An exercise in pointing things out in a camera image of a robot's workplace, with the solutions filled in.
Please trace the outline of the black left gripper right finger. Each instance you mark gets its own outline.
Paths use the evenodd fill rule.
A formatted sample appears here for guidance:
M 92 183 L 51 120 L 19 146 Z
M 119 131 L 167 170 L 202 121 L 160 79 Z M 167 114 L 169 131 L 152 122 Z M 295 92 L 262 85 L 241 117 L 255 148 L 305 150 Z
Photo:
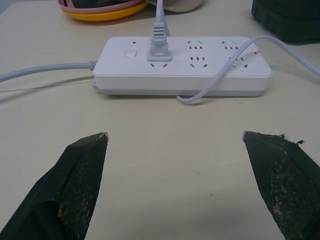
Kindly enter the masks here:
M 284 238 L 318 240 L 320 167 L 301 149 L 304 140 L 253 131 L 242 140 L 260 195 Z

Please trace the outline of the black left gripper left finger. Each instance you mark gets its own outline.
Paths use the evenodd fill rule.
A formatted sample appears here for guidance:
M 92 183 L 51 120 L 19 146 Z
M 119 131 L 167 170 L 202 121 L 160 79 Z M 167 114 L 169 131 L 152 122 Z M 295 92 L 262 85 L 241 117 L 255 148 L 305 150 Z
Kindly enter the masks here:
M 2 240 L 83 240 L 100 191 L 109 137 L 97 133 L 66 147 L 0 232 Z

